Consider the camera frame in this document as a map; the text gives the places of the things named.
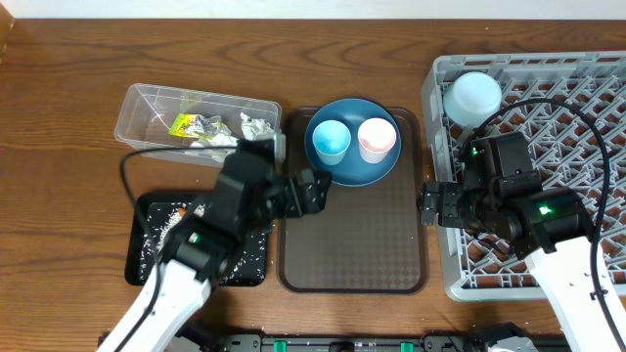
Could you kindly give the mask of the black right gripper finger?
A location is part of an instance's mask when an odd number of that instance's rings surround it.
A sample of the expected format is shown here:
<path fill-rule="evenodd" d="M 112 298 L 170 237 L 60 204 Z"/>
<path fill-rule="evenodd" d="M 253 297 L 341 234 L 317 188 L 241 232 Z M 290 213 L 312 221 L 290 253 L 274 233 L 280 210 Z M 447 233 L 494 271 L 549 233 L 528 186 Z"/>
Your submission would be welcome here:
<path fill-rule="evenodd" d="M 420 221 L 425 226 L 439 224 L 439 210 L 436 207 L 424 206 L 420 208 Z"/>
<path fill-rule="evenodd" d="M 418 199 L 419 208 L 436 208 L 441 202 L 442 184 L 440 182 L 425 182 Z"/>

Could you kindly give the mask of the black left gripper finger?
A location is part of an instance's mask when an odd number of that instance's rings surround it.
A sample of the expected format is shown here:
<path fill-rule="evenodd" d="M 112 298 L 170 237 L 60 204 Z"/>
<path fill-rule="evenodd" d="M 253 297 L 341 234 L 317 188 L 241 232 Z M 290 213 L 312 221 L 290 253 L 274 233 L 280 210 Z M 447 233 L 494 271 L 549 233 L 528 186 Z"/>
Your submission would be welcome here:
<path fill-rule="evenodd" d="M 304 169 L 301 171 L 298 183 L 312 186 L 312 208 L 309 213 L 321 212 L 327 202 L 328 192 L 332 184 L 332 174 L 327 171 Z"/>
<path fill-rule="evenodd" d="M 290 218 L 302 217 L 309 213 L 312 208 L 312 186 L 300 185 L 297 181 L 289 182 L 290 205 L 288 216 Z"/>

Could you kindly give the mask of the light blue cup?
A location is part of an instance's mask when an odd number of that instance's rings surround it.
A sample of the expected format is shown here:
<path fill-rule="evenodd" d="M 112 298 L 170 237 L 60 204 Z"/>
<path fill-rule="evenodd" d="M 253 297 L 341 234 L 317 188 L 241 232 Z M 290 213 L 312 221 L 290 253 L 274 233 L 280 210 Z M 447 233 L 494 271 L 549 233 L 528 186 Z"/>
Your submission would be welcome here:
<path fill-rule="evenodd" d="M 320 160 L 329 166 L 341 163 L 351 143 L 351 132 L 338 120 L 326 120 L 313 131 L 312 142 Z"/>

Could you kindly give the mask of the white paper tissue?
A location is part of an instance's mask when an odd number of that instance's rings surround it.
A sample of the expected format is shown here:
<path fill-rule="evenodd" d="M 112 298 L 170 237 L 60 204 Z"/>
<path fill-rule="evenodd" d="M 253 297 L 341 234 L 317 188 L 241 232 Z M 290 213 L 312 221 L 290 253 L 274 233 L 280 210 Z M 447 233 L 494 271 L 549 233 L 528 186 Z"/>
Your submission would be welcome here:
<path fill-rule="evenodd" d="M 234 147 L 238 144 L 237 137 L 225 134 L 217 134 L 208 139 L 198 139 L 191 144 L 191 148 L 201 149 L 199 152 L 186 151 L 186 154 L 193 156 L 209 157 L 217 162 L 223 162 L 225 158 L 232 154 Z"/>

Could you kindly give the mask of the light blue bowl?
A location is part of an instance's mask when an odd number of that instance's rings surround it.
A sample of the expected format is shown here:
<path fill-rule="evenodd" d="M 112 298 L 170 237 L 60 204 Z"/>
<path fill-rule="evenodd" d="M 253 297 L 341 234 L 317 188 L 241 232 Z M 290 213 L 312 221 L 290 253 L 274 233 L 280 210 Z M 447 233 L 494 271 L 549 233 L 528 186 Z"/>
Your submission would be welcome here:
<path fill-rule="evenodd" d="M 461 126 L 479 127 L 500 109 L 502 88 L 490 75 L 469 72 L 461 75 L 445 92 L 443 108 Z"/>

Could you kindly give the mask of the aluminium foil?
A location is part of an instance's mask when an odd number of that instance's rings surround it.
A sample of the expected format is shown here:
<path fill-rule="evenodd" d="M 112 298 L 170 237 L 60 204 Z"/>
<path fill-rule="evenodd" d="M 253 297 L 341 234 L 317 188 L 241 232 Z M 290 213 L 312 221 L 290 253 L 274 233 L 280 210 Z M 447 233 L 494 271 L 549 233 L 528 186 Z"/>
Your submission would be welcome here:
<path fill-rule="evenodd" d="M 232 132 L 222 121 L 220 115 L 205 117 L 200 114 L 193 114 L 190 117 L 186 131 L 195 137 L 209 140 L 220 135 L 231 136 Z"/>

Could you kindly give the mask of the yellow green snack wrapper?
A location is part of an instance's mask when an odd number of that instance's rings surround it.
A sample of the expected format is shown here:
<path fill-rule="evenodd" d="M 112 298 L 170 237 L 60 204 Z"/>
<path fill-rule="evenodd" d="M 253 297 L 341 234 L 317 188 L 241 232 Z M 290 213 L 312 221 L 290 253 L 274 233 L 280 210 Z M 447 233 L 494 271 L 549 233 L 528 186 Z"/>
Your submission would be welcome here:
<path fill-rule="evenodd" d="M 179 113 L 169 128 L 168 134 L 185 138 L 196 137 L 197 134 L 194 130 L 196 117 L 197 116 L 195 114 Z"/>

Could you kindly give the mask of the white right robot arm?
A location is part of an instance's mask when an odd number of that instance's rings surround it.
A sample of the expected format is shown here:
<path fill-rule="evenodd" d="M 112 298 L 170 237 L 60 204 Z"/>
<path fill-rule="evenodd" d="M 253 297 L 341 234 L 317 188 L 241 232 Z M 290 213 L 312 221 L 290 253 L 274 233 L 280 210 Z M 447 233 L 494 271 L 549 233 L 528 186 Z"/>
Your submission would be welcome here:
<path fill-rule="evenodd" d="M 511 245 L 545 292 L 573 351 L 622 351 L 625 309 L 607 275 L 602 225 L 571 189 L 546 190 L 519 132 L 469 143 L 461 182 L 426 182 L 425 225 L 470 230 Z"/>

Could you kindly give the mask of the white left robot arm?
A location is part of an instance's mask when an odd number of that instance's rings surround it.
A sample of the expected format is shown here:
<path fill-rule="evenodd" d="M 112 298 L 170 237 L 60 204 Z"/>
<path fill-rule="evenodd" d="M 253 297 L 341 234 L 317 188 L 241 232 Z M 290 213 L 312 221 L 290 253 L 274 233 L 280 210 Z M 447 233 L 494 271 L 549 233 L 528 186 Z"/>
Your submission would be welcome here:
<path fill-rule="evenodd" d="M 321 212 L 332 175 L 304 169 L 281 174 L 286 138 L 240 140 L 230 148 L 214 188 L 199 195 L 153 249 L 154 264 L 141 292 L 102 351 L 162 351 L 199 311 L 244 255 L 250 235 L 276 219 Z"/>

